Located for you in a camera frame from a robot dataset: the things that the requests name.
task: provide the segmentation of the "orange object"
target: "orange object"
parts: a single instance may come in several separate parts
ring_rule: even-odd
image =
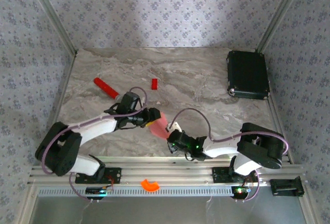
[[[142,188],[144,188],[147,192],[156,192],[160,189],[157,182],[153,182],[152,184],[149,183],[147,179],[141,182]]]

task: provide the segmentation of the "mounting plate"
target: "mounting plate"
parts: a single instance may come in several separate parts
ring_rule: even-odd
[[[111,184],[113,179],[114,184],[120,183],[122,169],[120,167],[106,167],[104,175],[101,180],[97,181],[94,177],[87,176],[86,174],[76,175],[76,184]]]
[[[305,194],[300,176],[295,179],[271,179],[273,196],[302,197]]]
[[[243,183],[245,178],[252,179],[252,182],[258,182],[258,178],[254,175],[252,171],[248,176],[242,176],[234,173],[234,175],[229,175],[229,167],[212,167],[212,177],[213,183]]]

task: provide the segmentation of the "wallpaper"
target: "wallpaper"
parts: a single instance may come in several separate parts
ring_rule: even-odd
[[[279,0],[51,0],[76,48],[256,48]]]
[[[296,162],[330,223],[330,0],[294,0],[265,51]]]
[[[71,58],[37,0],[0,10],[0,223],[12,223]]]

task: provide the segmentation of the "red rectangular block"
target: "red rectangular block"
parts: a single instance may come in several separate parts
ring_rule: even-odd
[[[157,89],[158,89],[158,81],[157,81],[156,78],[153,78],[153,79],[151,80],[151,89],[152,89],[152,90],[157,90]]]

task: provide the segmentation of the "gray marble tabletop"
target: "gray marble tabletop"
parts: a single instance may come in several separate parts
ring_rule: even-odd
[[[273,128],[264,100],[234,98],[227,92],[227,48],[80,49],[69,78],[58,120],[76,123],[108,109],[114,100],[93,82],[100,77],[119,93],[139,86],[148,93],[149,107],[168,121],[183,108],[194,107],[210,120],[213,137],[233,134],[245,122]],[[158,90],[151,90],[151,79]],[[177,120],[189,136],[207,135],[203,118],[193,111]],[[148,128],[116,131],[84,144],[80,152],[95,156],[172,156],[167,143]]]

